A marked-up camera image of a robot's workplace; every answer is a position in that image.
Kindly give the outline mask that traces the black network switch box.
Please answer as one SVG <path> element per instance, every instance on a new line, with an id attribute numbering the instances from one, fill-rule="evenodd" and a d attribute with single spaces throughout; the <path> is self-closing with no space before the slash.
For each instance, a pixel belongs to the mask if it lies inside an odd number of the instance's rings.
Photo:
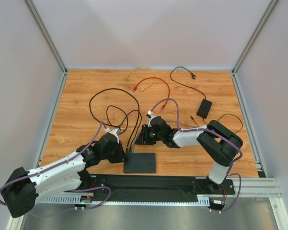
<path id="1" fill-rule="evenodd" d="M 156 173 L 156 154 L 127 153 L 123 173 Z"/>

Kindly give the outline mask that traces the black power adapter brick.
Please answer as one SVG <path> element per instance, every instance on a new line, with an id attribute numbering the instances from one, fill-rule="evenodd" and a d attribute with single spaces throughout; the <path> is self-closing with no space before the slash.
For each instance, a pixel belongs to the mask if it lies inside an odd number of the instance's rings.
<path id="1" fill-rule="evenodd" d="M 203 119 L 207 118 L 212 104 L 213 103 L 211 101 L 203 99 L 200 106 L 199 106 L 199 109 L 198 109 L 196 115 L 203 118 Z"/>

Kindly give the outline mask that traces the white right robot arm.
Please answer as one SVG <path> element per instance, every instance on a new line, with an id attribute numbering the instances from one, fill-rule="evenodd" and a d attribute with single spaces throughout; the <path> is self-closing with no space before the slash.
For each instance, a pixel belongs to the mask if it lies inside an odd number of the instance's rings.
<path id="1" fill-rule="evenodd" d="M 169 148 L 201 146 L 213 159 L 212 169 L 207 176 L 210 183 L 220 185 L 229 175 L 233 164 L 243 153 L 242 139 L 217 120 L 191 129 L 172 128 L 160 116 L 149 116 L 143 125 L 136 145 L 155 145 L 161 141 Z"/>

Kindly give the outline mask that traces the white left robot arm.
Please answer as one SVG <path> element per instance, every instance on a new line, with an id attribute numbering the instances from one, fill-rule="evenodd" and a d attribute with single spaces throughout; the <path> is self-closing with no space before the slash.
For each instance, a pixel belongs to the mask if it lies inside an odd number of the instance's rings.
<path id="1" fill-rule="evenodd" d="M 13 218 L 23 216 L 50 196 L 79 189 L 90 179 L 87 169 L 102 160 L 110 163 L 128 160 L 117 135 L 107 133 L 51 164 L 30 170 L 15 169 L 0 189 L 0 202 Z"/>

